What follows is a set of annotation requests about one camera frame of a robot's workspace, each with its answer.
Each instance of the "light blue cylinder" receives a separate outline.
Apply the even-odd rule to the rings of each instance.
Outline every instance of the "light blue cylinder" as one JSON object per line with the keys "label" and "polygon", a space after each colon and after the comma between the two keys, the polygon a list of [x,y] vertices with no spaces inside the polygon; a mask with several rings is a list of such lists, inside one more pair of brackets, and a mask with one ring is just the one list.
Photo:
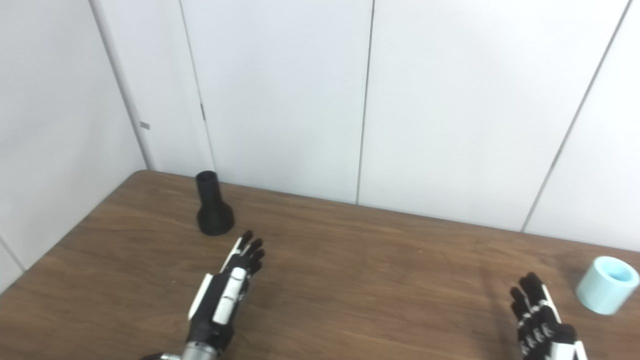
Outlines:
{"label": "light blue cylinder", "polygon": [[575,289],[580,302],[602,315],[615,314],[640,284],[638,272],[626,262],[599,256]]}

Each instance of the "white wall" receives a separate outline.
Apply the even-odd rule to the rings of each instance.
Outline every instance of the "white wall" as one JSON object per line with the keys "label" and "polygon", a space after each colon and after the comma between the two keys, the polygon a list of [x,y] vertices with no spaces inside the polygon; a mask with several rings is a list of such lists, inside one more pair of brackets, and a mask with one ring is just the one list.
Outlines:
{"label": "white wall", "polygon": [[520,230],[626,0],[377,0],[360,203]]}
{"label": "white wall", "polygon": [[627,12],[526,232],[640,251],[640,3]]}
{"label": "white wall", "polygon": [[91,0],[152,169],[213,169],[179,0]]}
{"label": "white wall", "polygon": [[184,0],[222,181],[356,199],[371,0]]}
{"label": "white wall", "polygon": [[29,268],[143,161],[87,1],[3,1],[0,49],[0,237]]}

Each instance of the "wood grain surface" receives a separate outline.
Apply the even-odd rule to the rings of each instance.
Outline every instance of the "wood grain surface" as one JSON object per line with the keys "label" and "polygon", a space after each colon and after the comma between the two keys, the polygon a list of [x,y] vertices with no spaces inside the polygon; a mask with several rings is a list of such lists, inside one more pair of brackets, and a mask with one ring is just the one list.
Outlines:
{"label": "wood grain surface", "polygon": [[602,254],[640,254],[223,184],[236,227],[195,224],[188,177],[135,173],[0,297],[2,360],[137,360],[180,352],[206,272],[253,229],[264,268],[227,360],[520,359],[509,288],[547,284],[590,360],[638,359],[640,296],[614,316],[573,289]]}

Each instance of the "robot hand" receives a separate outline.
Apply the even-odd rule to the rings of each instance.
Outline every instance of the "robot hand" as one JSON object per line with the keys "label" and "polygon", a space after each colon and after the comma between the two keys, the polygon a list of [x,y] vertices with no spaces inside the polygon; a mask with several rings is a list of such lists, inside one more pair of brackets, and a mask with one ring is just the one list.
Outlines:
{"label": "robot hand", "polygon": [[587,360],[573,326],[562,323],[547,287],[532,272],[511,288],[511,309],[518,318],[518,342],[524,360]]}
{"label": "robot hand", "polygon": [[233,321],[264,257],[262,240],[247,231],[236,241],[216,275],[206,274],[189,310],[189,336],[182,360],[217,359],[234,335]]}

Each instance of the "black cylinder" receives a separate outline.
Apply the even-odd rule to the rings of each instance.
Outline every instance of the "black cylinder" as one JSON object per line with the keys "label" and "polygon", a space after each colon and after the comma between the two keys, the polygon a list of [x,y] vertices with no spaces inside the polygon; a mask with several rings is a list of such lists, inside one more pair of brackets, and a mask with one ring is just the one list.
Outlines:
{"label": "black cylinder", "polygon": [[196,175],[196,185],[202,206],[198,210],[198,227],[209,236],[227,233],[234,226],[234,212],[222,201],[218,175],[213,171],[203,171]]}

